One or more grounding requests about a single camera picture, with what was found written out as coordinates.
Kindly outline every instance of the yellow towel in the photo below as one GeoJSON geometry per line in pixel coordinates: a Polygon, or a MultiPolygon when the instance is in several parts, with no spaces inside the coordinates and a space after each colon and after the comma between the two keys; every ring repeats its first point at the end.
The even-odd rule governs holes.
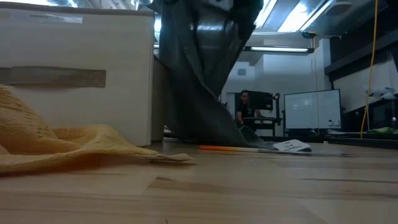
{"type": "Polygon", "coordinates": [[[187,161],[127,142],[105,125],[50,129],[25,103],[0,85],[0,173],[43,170],[86,154],[125,154],[142,159],[187,161]]]}

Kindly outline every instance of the white paper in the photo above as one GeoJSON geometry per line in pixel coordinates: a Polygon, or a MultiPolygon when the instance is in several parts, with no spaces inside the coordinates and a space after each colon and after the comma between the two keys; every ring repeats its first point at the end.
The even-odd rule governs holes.
{"type": "Polygon", "coordinates": [[[381,96],[381,98],[384,98],[386,100],[396,100],[396,96],[394,96],[394,94],[392,93],[386,93],[384,95],[381,96]]]}
{"type": "Polygon", "coordinates": [[[274,144],[274,147],[280,151],[298,152],[302,149],[309,148],[310,146],[308,144],[305,144],[304,142],[293,139],[290,141],[274,144]]]}
{"type": "MultiPolygon", "coordinates": [[[[369,86],[364,86],[365,92],[368,91],[369,86]]],[[[393,93],[395,89],[386,86],[372,86],[370,96],[381,97],[386,93],[393,93]]]]}

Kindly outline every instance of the green object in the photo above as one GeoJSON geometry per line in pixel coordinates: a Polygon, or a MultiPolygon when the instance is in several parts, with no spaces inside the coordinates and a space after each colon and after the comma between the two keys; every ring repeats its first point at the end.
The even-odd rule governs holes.
{"type": "Polygon", "coordinates": [[[394,134],[397,130],[395,128],[384,127],[368,131],[369,134],[394,134]]]}

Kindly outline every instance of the computer monitor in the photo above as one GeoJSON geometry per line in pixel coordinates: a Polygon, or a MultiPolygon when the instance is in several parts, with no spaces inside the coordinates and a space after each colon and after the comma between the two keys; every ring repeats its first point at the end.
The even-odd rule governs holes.
{"type": "Polygon", "coordinates": [[[286,129],[340,129],[340,91],[285,95],[286,129]]]}
{"type": "Polygon", "coordinates": [[[249,104],[252,108],[257,110],[274,109],[274,101],[272,93],[264,93],[260,91],[249,91],[249,104]]]}

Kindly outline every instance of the whiteboard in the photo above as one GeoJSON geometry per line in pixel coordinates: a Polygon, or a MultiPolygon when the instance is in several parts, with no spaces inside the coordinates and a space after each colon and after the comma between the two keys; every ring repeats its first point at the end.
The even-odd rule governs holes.
{"type": "Polygon", "coordinates": [[[285,95],[285,117],[286,129],[340,129],[340,90],[285,95]]]}

